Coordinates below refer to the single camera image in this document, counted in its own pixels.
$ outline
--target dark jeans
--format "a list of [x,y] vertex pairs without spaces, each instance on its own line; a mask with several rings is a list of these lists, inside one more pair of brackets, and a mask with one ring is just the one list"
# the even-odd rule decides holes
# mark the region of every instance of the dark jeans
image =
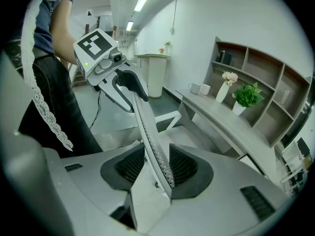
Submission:
[[73,143],[73,151],[67,150],[57,139],[39,115],[33,101],[25,112],[19,131],[32,136],[43,147],[55,149],[61,158],[102,152],[82,117],[68,70],[54,56],[35,60],[33,70],[37,85],[57,124]]

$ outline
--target black cable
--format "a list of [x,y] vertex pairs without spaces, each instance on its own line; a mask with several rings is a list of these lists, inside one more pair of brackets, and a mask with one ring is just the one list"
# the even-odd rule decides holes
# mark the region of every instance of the black cable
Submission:
[[102,111],[102,105],[100,103],[100,93],[101,91],[99,91],[99,94],[98,94],[98,100],[97,100],[97,106],[98,106],[98,110],[97,110],[97,113],[96,113],[96,116],[94,118],[94,121],[92,122],[91,126],[89,127],[89,129],[91,129],[97,119],[97,117],[99,116],[100,112]]

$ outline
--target white mug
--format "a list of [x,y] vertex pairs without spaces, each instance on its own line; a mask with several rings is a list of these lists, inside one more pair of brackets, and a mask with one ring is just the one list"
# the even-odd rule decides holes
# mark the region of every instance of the white mug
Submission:
[[210,86],[206,84],[202,84],[200,87],[200,93],[203,95],[207,95],[209,93]]
[[200,84],[196,84],[196,83],[190,83],[188,85],[188,88],[190,89],[190,91],[192,93],[198,94],[199,90],[200,90],[201,85]]

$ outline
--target white pot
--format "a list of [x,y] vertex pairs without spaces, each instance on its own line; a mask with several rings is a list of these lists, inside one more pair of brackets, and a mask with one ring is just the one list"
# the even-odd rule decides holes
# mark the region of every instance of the white pot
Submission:
[[217,97],[216,97],[216,101],[217,102],[219,102],[219,103],[223,102],[223,100],[226,97],[226,94],[227,94],[229,88],[230,87],[225,82],[222,84],[222,86],[221,86],[221,88],[220,88],[220,90],[219,90],[219,92],[217,94]]
[[237,101],[235,101],[235,104],[234,104],[232,111],[234,114],[239,116],[245,109],[246,109],[246,107],[242,107]]
[[168,55],[168,49],[169,49],[169,45],[165,45],[164,55]]

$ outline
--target wall shelf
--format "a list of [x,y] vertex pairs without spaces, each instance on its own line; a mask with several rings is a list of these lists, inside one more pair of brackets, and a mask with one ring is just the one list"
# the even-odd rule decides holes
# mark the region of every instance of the wall shelf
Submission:
[[[229,65],[219,63],[220,52],[232,54]],[[258,82],[258,88],[265,98],[256,106],[247,108],[241,114],[252,128],[257,129],[269,146],[273,147],[295,122],[310,90],[310,81],[283,61],[252,47],[220,41],[216,38],[211,62],[204,83],[211,86],[209,94],[216,97],[224,79],[224,71],[234,72],[238,81],[233,84],[224,99],[224,104],[233,107],[232,93],[241,86]],[[284,105],[281,102],[285,92],[290,92]]]
[[230,69],[230,70],[233,70],[233,71],[235,71],[235,72],[237,72],[237,73],[241,73],[241,74],[244,74],[244,75],[246,75],[246,76],[248,76],[248,77],[250,77],[250,78],[253,78],[253,79],[256,80],[258,83],[260,83],[261,85],[263,85],[263,86],[265,86],[266,88],[270,89],[271,91],[276,91],[272,86],[270,86],[269,84],[265,83],[264,81],[260,80],[259,78],[257,78],[257,77],[255,77],[255,76],[251,75],[250,73],[248,73],[248,72],[246,72],[246,71],[237,69],[237,68],[235,68],[235,67],[233,67],[233,66],[230,66],[230,65],[226,65],[226,64],[223,64],[223,63],[215,62],[215,61],[212,61],[211,63],[214,65],[214,69],[215,69],[216,65],[222,66],[222,67],[226,67],[226,68],[228,68],[228,69]]

